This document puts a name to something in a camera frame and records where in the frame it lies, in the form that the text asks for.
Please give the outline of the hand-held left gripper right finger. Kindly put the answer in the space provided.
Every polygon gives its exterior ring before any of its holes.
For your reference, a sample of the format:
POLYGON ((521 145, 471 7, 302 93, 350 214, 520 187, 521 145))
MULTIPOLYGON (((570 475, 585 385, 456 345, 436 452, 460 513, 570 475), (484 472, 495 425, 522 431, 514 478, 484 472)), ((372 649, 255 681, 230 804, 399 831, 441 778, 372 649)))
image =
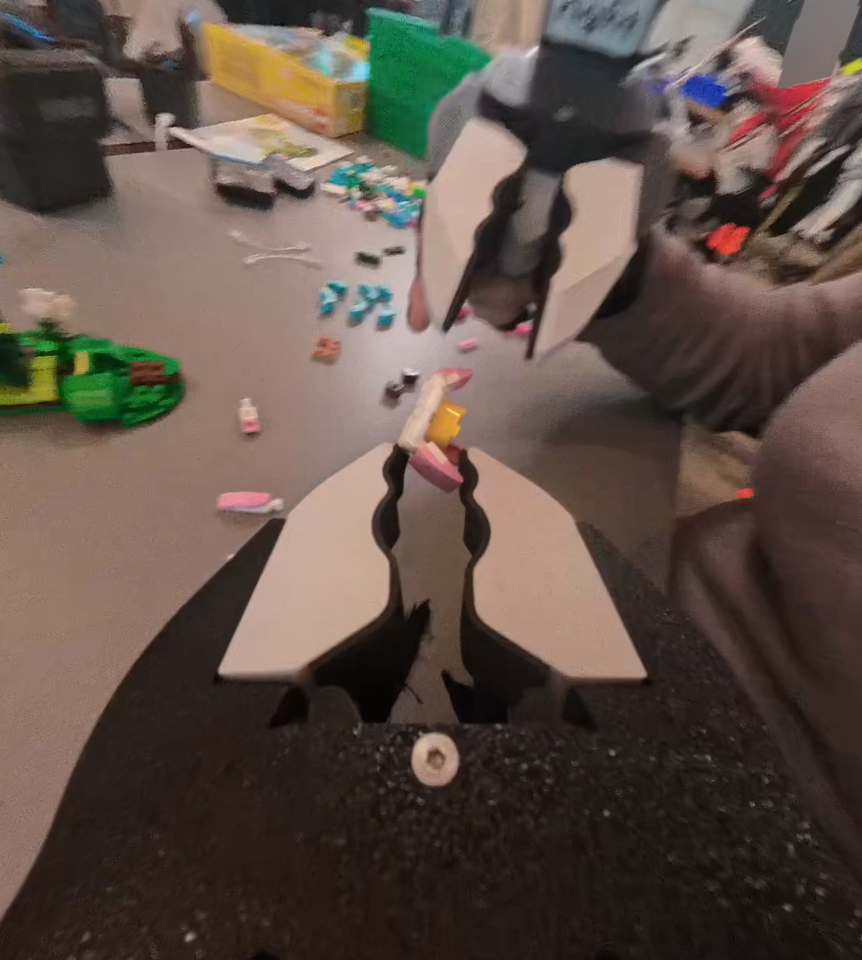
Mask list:
POLYGON ((593 724, 591 693, 648 670, 569 510, 479 448, 459 456, 460 653, 441 678, 464 724, 593 724))

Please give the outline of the lego flower model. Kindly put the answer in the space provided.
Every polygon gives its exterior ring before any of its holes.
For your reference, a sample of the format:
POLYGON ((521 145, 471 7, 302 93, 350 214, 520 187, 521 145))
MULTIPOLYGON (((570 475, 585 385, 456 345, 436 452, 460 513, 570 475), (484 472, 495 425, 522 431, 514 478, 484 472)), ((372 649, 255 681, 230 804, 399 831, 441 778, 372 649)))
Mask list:
POLYGON ((0 416, 65 412, 86 425, 130 428, 182 401, 176 359, 70 332, 76 304, 67 294, 27 288, 20 297, 34 325, 19 330, 0 314, 0 416))

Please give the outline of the stack of green plastic trays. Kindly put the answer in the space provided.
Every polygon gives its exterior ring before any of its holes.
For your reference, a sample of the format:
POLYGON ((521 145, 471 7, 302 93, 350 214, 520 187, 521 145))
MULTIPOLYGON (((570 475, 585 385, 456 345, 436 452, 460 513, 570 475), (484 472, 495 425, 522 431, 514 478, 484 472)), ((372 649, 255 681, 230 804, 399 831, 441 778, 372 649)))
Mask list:
POLYGON ((381 7, 367 11, 367 132, 419 160, 439 101, 492 56, 476 44, 442 34, 421 18, 381 7))

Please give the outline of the blue plastic bin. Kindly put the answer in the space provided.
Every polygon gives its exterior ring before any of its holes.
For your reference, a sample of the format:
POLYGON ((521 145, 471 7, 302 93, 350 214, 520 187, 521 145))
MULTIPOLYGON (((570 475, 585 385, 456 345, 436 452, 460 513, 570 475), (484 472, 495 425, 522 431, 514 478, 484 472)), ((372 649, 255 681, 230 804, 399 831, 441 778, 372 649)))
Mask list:
POLYGON ((703 110, 719 111, 727 100, 728 88, 716 76, 699 73, 686 79, 679 93, 687 102, 703 110))

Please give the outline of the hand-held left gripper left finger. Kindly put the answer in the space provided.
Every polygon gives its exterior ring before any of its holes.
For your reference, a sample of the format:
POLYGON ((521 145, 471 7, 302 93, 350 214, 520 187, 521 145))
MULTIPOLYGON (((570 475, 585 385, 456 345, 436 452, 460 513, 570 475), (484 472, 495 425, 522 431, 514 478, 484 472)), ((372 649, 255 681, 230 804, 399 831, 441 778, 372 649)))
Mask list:
POLYGON ((387 722, 430 622, 406 608, 393 548, 409 457, 382 443, 291 510, 219 666, 309 702, 338 689, 365 722, 387 722))

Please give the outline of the person's right hand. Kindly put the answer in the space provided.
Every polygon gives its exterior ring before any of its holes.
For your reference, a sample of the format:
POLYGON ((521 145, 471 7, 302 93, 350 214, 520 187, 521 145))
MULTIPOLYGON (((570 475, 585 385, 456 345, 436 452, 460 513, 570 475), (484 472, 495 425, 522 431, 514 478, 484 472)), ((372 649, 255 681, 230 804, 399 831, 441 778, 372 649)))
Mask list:
MULTIPOLYGON (((502 274, 474 278, 465 297, 472 314, 496 329, 510 325, 534 301, 533 282, 529 278, 511 278, 502 274)), ((431 324, 425 283, 420 272, 415 274, 410 288, 407 324, 417 333, 425 331, 431 324)))

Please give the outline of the yellow lego box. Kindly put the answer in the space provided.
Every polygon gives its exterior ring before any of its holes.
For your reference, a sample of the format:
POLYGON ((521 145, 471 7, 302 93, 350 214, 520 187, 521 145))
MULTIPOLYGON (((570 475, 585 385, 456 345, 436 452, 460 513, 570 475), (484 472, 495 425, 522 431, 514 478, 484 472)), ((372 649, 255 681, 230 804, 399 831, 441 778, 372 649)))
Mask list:
POLYGON ((207 23, 205 71, 214 86, 326 138, 365 131, 367 78, 335 77, 310 63, 313 31, 292 31, 274 43, 271 30, 207 23))

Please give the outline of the pink lego flower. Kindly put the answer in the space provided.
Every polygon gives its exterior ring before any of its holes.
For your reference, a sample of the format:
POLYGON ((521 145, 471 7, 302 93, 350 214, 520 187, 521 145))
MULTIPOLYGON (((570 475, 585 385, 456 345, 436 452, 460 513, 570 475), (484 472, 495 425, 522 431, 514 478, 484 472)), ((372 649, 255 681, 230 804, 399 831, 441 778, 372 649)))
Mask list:
POLYGON ((473 378, 468 367, 445 367, 435 371, 420 387, 411 414, 397 437, 396 447, 405 454, 411 469, 445 494, 462 483, 456 440, 466 410, 451 395, 473 378))

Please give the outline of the person's right forearm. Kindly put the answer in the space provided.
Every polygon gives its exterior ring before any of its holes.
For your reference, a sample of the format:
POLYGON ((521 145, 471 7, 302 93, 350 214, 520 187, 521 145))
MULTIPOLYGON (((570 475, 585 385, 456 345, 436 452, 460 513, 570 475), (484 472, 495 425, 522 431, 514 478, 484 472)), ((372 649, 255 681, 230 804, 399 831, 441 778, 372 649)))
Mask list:
POLYGON ((655 226, 579 338, 666 411, 755 433, 862 340, 862 270, 768 286, 655 226))

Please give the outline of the cluster of teal curved bricks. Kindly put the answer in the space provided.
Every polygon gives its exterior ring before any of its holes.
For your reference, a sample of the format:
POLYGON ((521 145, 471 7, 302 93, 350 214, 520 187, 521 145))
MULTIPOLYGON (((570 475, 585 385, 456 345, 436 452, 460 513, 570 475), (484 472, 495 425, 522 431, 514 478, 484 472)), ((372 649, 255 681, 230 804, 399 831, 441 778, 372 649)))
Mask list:
POLYGON ((346 318, 353 327, 373 319, 377 330, 391 329, 397 318, 393 305, 393 291, 385 284, 348 283, 331 279, 317 293, 317 314, 320 318, 333 317, 340 308, 346 308, 346 318))

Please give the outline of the pile of mixed lego pieces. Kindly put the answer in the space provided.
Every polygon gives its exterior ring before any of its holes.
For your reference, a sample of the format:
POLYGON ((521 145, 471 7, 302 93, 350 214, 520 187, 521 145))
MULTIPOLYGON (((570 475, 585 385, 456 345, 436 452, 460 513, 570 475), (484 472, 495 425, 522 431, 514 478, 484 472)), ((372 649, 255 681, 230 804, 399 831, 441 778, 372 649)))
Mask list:
POLYGON ((421 218, 427 182, 360 154, 338 164, 320 188, 368 221, 381 220, 397 230, 411 230, 421 218))

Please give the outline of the red and white cloth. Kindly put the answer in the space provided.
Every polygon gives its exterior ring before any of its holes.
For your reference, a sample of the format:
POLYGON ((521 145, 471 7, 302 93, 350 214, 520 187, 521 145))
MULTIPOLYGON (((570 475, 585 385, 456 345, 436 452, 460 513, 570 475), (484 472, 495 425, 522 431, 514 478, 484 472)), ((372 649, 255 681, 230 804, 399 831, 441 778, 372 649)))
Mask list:
POLYGON ((725 141, 735 147, 763 128, 774 129, 781 150, 791 153, 808 135, 811 115, 820 106, 831 78, 821 78, 794 86, 778 87, 760 78, 745 80, 742 93, 758 105, 748 119, 741 121, 725 141))

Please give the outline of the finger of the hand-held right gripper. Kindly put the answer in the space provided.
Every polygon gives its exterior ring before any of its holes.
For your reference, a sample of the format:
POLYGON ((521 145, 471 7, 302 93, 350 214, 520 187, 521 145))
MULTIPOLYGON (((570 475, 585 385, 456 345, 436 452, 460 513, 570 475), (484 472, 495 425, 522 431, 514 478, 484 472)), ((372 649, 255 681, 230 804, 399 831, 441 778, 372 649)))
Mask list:
POLYGON ((506 128, 470 120, 430 182, 420 237, 420 277, 430 324, 448 332, 476 273, 500 247, 526 147, 506 128))
POLYGON ((568 223, 552 239, 528 358, 535 361, 575 341, 628 268, 637 248, 643 167, 593 161, 562 180, 568 223))

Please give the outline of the lego instruction booklet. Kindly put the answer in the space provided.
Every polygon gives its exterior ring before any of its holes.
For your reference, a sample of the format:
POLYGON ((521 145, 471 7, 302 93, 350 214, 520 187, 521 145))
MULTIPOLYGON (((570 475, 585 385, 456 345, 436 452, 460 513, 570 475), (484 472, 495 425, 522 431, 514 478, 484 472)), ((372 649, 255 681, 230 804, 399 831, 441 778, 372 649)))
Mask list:
POLYGON ((334 165, 354 152, 345 142, 271 113, 196 128, 171 125, 167 136, 212 161, 258 168, 269 159, 280 158, 305 173, 334 165))

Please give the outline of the black battery charger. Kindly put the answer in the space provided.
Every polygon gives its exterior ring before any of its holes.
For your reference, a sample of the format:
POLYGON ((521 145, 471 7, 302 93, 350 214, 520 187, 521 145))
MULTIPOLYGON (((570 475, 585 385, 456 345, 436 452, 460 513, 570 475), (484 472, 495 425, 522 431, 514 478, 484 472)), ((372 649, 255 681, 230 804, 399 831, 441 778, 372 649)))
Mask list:
POLYGON ((154 127, 159 114, 172 114, 185 129, 199 125, 199 98, 195 75, 176 61, 141 64, 137 70, 144 114, 154 127))

